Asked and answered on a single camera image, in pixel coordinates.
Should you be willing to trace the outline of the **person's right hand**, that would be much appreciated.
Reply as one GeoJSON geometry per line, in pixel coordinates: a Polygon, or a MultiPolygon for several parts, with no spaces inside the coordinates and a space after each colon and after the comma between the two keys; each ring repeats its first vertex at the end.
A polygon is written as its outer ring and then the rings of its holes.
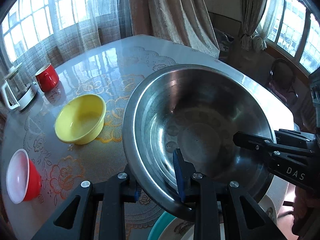
{"type": "Polygon", "coordinates": [[[307,221],[308,211],[319,209],[319,195],[309,193],[300,187],[295,188],[292,215],[294,217],[292,233],[299,236],[299,232],[307,221]]]}

